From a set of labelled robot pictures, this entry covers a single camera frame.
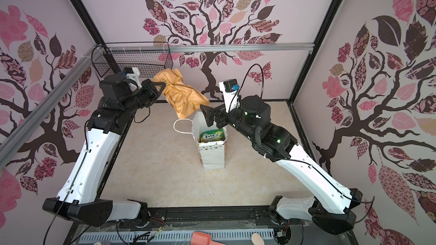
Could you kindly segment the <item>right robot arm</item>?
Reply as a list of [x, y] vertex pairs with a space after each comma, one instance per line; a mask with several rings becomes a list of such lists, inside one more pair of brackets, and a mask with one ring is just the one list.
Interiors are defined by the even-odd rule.
[[271, 122], [271, 107], [259, 96], [242, 101], [232, 98], [218, 107], [201, 105], [207, 126], [230, 126], [264, 158], [290, 172], [311, 193], [308, 198], [278, 197], [272, 210], [279, 220], [312, 221], [321, 230], [338, 235], [354, 229], [357, 217], [353, 208], [362, 202], [356, 188], [341, 185], [321, 168], [285, 128]]

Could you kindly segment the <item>white patterned paper bag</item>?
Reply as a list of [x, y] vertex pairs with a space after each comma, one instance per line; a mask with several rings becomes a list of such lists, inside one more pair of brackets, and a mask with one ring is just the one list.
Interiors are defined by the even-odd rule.
[[[191, 125], [189, 132], [181, 131], [177, 128], [178, 123], [182, 121], [188, 121]], [[225, 155], [227, 152], [228, 132], [224, 129], [225, 140], [218, 142], [201, 143], [199, 142], [199, 136], [202, 132], [218, 128], [216, 125], [208, 127], [206, 125], [204, 116], [201, 112], [197, 111], [193, 119], [178, 119], [173, 124], [173, 129], [184, 135], [193, 136], [196, 148], [199, 154], [199, 159], [205, 171], [221, 170], [225, 168]]]

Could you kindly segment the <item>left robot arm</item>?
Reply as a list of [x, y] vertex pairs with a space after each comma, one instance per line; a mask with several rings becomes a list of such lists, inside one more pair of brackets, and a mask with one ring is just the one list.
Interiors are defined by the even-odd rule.
[[146, 203], [104, 200], [98, 197], [98, 189], [134, 113], [151, 107], [166, 85], [150, 79], [140, 81], [137, 71], [128, 69], [107, 76], [99, 87], [103, 98], [86, 124], [85, 142], [76, 165], [57, 196], [45, 200], [43, 210], [94, 227], [119, 220], [146, 224]]

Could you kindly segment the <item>green snack packet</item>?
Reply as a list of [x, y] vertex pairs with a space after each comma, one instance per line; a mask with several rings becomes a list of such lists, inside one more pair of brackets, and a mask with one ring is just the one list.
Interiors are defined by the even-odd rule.
[[202, 132], [199, 136], [199, 142], [201, 143], [209, 143], [209, 142], [218, 142], [225, 140], [224, 129], [214, 129]]

